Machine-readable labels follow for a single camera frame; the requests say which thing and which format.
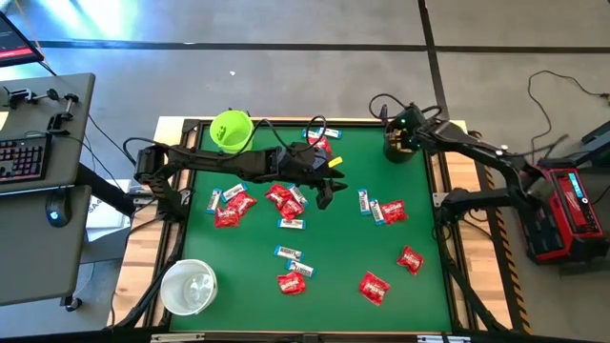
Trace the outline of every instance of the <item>backlit keyboard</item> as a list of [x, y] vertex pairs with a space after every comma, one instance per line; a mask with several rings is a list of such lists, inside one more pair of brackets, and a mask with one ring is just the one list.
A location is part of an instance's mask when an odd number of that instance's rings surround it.
[[45, 178], [51, 135], [0, 141], [0, 185]]

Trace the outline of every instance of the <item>red wrapped candy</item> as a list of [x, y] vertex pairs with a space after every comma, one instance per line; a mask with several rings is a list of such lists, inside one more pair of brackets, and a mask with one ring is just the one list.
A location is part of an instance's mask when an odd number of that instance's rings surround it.
[[377, 306], [381, 305], [385, 294], [389, 290], [390, 284], [374, 276], [372, 272], [366, 272], [360, 282], [360, 292], [362, 295]]
[[288, 199], [291, 199], [293, 195], [282, 185], [273, 185], [265, 193], [265, 197], [275, 203], [278, 210], [281, 210], [282, 206]]
[[256, 199], [251, 197], [246, 192], [238, 193], [233, 199], [227, 204], [228, 209], [237, 210], [239, 216], [244, 216], [248, 212], [248, 209], [256, 204]]
[[417, 275], [419, 268], [423, 266], [423, 257], [417, 252], [414, 252], [411, 247], [405, 246], [397, 264], [406, 267], [411, 274]]
[[[307, 141], [309, 142], [310, 145], [314, 144], [316, 140], [317, 140], [317, 138], [313, 138], [313, 137], [307, 138]], [[331, 151], [331, 143], [329, 143], [328, 139], [326, 139], [326, 137], [324, 137], [324, 136], [322, 136], [320, 141], [315, 144], [315, 147], [318, 149], [325, 150], [326, 153], [329, 154], [329, 156], [333, 155], [333, 152]]]
[[286, 219], [293, 220], [299, 214], [303, 213], [303, 205], [294, 199], [286, 200], [284, 206], [279, 210], [279, 213]]
[[277, 277], [277, 284], [279, 289], [288, 295], [297, 295], [305, 292], [305, 280], [303, 275], [298, 272], [291, 272], [287, 275], [280, 275]]
[[217, 228], [234, 228], [239, 226], [239, 213], [235, 209], [217, 208], [213, 215], [213, 225]]
[[381, 205], [381, 211], [383, 212], [383, 218], [387, 225], [394, 224], [398, 221], [404, 221], [408, 218], [404, 212], [404, 201], [397, 200], [389, 204]]

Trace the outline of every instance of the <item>green table surface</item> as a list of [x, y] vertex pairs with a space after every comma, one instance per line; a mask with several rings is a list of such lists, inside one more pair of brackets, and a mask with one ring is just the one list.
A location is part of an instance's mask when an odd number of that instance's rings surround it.
[[[280, 128], [286, 142], [301, 140], [301, 129]], [[207, 131], [202, 149], [216, 150]], [[276, 226], [280, 218], [264, 197], [271, 183], [248, 184], [258, 200], [238, 228], [216, 229], [205, 212], [214, 188], [227, 190], [234, 175], [198, 172], [189, 218], [184, 258], [200, 259], [215, 271], [218, 294], [202, 313], [174, 315], [173, 331], [242, 332], [440, 332], [450, 331], [447, 297], [437, 250], [431, 236], [433, 212], [424, 158], [420, 153], [396, 165], [382, 154], [382, 133], [375, 128], [343, 129], [342, 139], [329, 138], [336, 168], [349, 185], [335, 193], [325, 211], [315, 205], [315, 190], [301, 187], [310, 206], [298, 219], [307, 229]], [[269, 129], [254, 137], [254, 149], [277, 146]], [[409, 218], [376, 226], [372, 216], [359, 213], [357, 190], [365, 188], [380, 203], [402, 199]], [[280, 292], [277, 276], [286, 274], [287, 260], [274, 256], [275, 245], [304, 252], [303, 263], [317, 269], [300, 295]], [[411, 246], [425, 262], [417, 276], [396, 261]], [[376, 306], [358, 291], [370, 271], [390, 283], [385, 301]]]

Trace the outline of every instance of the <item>green plastic cup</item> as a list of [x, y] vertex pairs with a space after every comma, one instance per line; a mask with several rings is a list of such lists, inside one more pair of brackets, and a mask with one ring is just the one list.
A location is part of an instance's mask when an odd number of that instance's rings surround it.
[[[246, 145], [252, 134], [254, 124], [243, 111], [223, 111], [213, 119], [210, 125], [210, 137], [216, 145], [226, 153], [236, 153]], [[244, 151], [252, 148], [250, 140]]]

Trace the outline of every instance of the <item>concrete floor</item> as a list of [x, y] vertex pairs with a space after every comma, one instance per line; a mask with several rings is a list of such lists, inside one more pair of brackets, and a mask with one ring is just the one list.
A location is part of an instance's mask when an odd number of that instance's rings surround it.
[[[22, 0], [20, 4], [35, 35], [44, 41], [424, 44], [417, 0]], [[610, 46], [606, 0], [428, 0], [427, 7], [438, 45]], [[14, 6], [8, 16], [33, 37]], [[426, 52], [44, 49], [44, 53], [60, 74], [96, 74], [91, 115], [119, 143], [129, 136], [152, 137], [161, 115], [213, 115], [232, 107], [261, 116], [367, 117], [369, 99], [383, 91], [421, 106], [436, 101]], [[549, 69], [577, 77], [591, 91], [610, 91], [609, 58], [606, 54], [440, 53], [438, 62], [452, 118], [467, 120], [469, 128], [481, 131], [490, 143], [528, 151], [529, 137], [545, 129], [541, 113], [527, 97], [529, 74]], [[47, 72], [37, 65], [0, 69], [0, 80], [43, 75]], [[570, 134], [555, 155], [573, 149], [581, 136], [609, 118], [610, 108], [603, 101], [565, 80], [542, 75], [535, 79], [533, 92], [554, 126], [538, 144]], [[88, 136], [114, 176], [132, 176], [131, 165], [93, 126]], [[91, 157], [83, 153], [82, 160], [88, 164]], [[603, 187], [593, 182], [590, 196], [596, 197]], [[610, 196], [598, 204], [599, 212], [609, 204]], [[510, 238], [534, 333], [607, 340], [610, 295], [604, 287], [610, 273], [561, 279], [555, 269], [534, 266], [526, 259], [516, 231]], [[65, 313], [56, 299], [0, 308], [0, 321], [14, 323], [0, 326], [0, 336], [102, 328], [118, 266], [118, 262], [96, 264], [93, 279], [80, 294], [87, 306], [76, 313]], [[89, 278], [91, 267], [81, 267], [77, 287]]]

